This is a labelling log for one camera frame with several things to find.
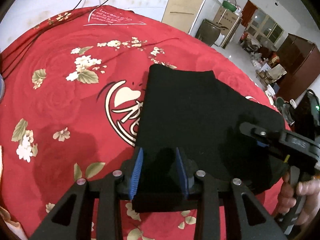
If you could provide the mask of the green basin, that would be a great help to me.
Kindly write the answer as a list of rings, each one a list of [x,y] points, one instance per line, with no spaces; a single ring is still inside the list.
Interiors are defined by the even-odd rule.
[[[222,6],[231,12],[235,12],[237,10],[236,0],[223,0]]]

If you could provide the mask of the tan wooden door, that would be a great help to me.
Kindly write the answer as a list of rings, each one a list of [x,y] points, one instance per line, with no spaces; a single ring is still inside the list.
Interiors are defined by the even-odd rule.
[[[204,0],[168,0],[162,23],[188,33]]]

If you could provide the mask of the dark ceramic jar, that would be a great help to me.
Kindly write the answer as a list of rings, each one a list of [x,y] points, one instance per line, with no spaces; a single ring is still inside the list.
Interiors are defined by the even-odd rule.
[[[221,29],[219,25],[205,18],[199,26],[195,38],[211,47],[219,38]]]

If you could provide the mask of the cardboard box stack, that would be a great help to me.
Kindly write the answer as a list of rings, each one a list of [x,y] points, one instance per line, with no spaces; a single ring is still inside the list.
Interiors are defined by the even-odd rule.
[[[221,34],[224,36],[220,47],[225,49],[235,34],[241,23],[241,17],[231,12],[229,9],[219,7],[213,22],[221,28]]]

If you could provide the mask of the dark wooden cabinet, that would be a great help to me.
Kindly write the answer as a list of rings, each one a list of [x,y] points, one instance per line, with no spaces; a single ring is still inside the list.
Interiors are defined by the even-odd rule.
[[[280,78],[277,96],[296,100],[319,76],[319,49],[302,37],[289,34],[277,51],[286,74]]]

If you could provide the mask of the red floral bedspread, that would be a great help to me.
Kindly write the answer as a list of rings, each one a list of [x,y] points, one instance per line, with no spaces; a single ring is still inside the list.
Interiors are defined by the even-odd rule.
[[[133,155],[153,64],[211,71],[278,112],[231,61],[167,24],[108,5],[51,17],[1,53],[1,215],[11,230],[29,239],[76,179],[103,178]],[[256,194],[268,210],[279,188]]]

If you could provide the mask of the black pants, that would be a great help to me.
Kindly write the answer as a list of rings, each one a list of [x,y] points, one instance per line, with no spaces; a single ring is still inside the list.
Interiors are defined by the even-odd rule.
[[[182,202],[176,150],[216,179],[239,178],[254,194],[270,189],[287,165],[241,134],[243,122],[270,131],[285,128],[278,112],[246,99],[211,71],[189,72],[153,64],[136,139],[144,158],[133,209],[170,212]]]

